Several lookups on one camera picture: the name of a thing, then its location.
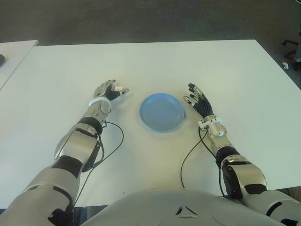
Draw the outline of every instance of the robot finger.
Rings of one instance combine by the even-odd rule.
[[[198,93],[194,89],[192,89],[192,88],[189,88],[188,90],[194,94],[193,95],[194,97],[192,97],[192,96],[191,97],[195,98],[197,100],[197,102],[198,102],[198,99],[199,99]]]
[[[183,99],[186,103],[190,104],[191,106],[194,106],[197,102],[194,98],[183,96]]]
[[[196,97],[195,95],[190,94],[189,95],[196,103],[198,102],[198,97]]]
[[[195,84],[189,83],[188,87],[190,92],[193,92],[195,96],[201,98],[203,92]]]
[[[128,88],[122,88],[121,90],[118,90],[118,92],[120,93],[120,95],[126,94],[130,91],[130,89]]]
[[[115,91],[115,82],[116,80],[113,79],[113,80],[109,80],[110,84],[111,84],[111,91]]]

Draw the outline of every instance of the black object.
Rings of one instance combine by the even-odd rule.
[[[219,149],[216,153],[216,161],[215,161],[217,166],[220,168],[222,160],[233,154],[239,154],[234,147],[225,146]]]
[[[284,42],[282,42],[282,45],[286,46],[287,43],[291,43],[291,44],[293,44],[293,45],[295,45],[295,46],[298,46],[298,45],[299,45],[298,42],[292,41],[292,40],[288,40],[288,39],[286,39]],[[285,57],[285,58],[290,58],[290,55],[291,55],[291,54],[295,54],[295,53],[296,53],[296,50],[291,51],[291,52],[288,52],[287,54],[284,55],[284,57]],[[293,69],[294,69],[295,71],[299,70],[300,67],[301,67],[301,63],[300,63],[300,62],[293,62]]]
[[[291,219],[283,219],[281,221],[282,224],[286,225],[286,226],[296,226],[298,221],[296,220],[291,220]]]
[[[95,162],[95,159],[98,155],[98,151],[99,151],[99,147],[100,147],[100,142],[97,142],[94,150],[92,151],[88,161],[86,162],[84,168],[82,169],[82,172],[87,172],[89,169],[91,169],[93,167],[93,164]]]
[[[261,194],[267,190],[267,187],[262,184],[251,184],[245,186],[246,192],[249,194]]]
[[[272,212],[278,207],[278,206],[281,206],[282,205],[282,202],[276,202],[274,205],[272,205],[268,212],[267,212],[267,216],[270,217]]]
[[[293,44],[293,45],[295,45],[295,46],[298,46],[298,45],[299,45],[298,42],[292,41],[292,40],[288,40],[288,39],[286,39],[284,42],[282,42],[282,45],[286,46],[287,43],[291,43],[291,44]],[[285,58],[289,58],[289,56],[290,56],[291,54],[294,54],[294,53],[296,53],[296,50],[291,51],[291,52],[285,54],[284,57],[285,57]]]
[[[63,211],[61,209],[56,209],[51,213],[51,217],[48,220],[55,226],[68,226],[71,225],[73,219],[72,212]]]
[[[102,125],[100,124],[100,122],[97,119],[95,119],[93,117],[81,118],[80,121],[78,122],[78,124],[79,123],[83,123],[83,124],[87,124],[89,126],[92,126],[97,131],[97,133],[99,135],[103,132]]]
[[[243,195],[241,193],[238,177],[234,169],[231,166],[226,166],[222,168],[222,173],[227,194],[232,199],[241,199]]]
[[[75,178],[79,176],[82,163],[70,156],[61,156],[59,160],[51,167],[52,169],[63,169],[72,173]]]
[[[110,93],[106,94],[106,97],[109,100],[114,100],[114,99],[116,99],[119,96],[120,96],[120,92],[119,91],[111,91]]]
[[[57,186],[53,186],[52,189],[63,194],[69,200],[69,202],[72,202],[71,195],[68,192],[66,192],[64,189]]]
[[[189,83],[188,87],[189,87],[189,91],[193,92],[193,88],[196,85]],[[207,98],[205,97],[205,95],[203,94],[201,98],[198,99],[198,102],[193,106],[193,108],[203,117],[207,117],[209,115],[213,115],[213,110],[212,107],[209,103],[209,101],[207,100]]]
[[[1,66],[2,64],[4,64],[4,62],[5,62],[5,57],[4,57],[3,55],[0,54],[0,66]]]

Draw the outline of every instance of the robotic hand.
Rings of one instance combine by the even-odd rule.
[[[0,225],[53,226],[71,222],[80,174],[93,167],[111,101],[129,91],[116,90],[114,83],[115,80],[109,80],[96,89],[86,113],[56,147],[55,162],[14,199],[0,216]]]
[[[285,225],[297,225],[301,220],[301,203],[282,192],[267,190],[263,172],[240,155],[229,142],[226,128],[222,126],[221,119],[213,114],[203,92],[194,84],[188,86],[193,94],[183,98],[203,117],[198,122],[199,129],[208,131],[211,151],[223,172],[229,197]]]

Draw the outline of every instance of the black robotic finger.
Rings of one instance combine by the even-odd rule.
[[[109,92],[106,97],[109,99],[109,100],[114,100],[116,99],[117,97],[120,96],[120,92],[119,91],[111,91]]]
[[[193,100],[195,100],[195,102],[198,102],[198,97],[196,97],[195,95],[193,94],[190,94],[189,95]]]
[[[188,84],[188,87],[191,88],[191,89],[193,89],[195,86],[196,86],[196,85],[195,85],[195,84],[192,84],[192,83],[189,83],[189,84]]]
[[[190,104],[191,106],[194,106],[197,103],[197,101],[194,98],[188,96],[183,96],[183,99],[186,103]]]

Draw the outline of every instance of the triangular logo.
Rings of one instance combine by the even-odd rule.
[[[175,215],[178,218],[198,218],[198,213],[188,206],[180,206]]]

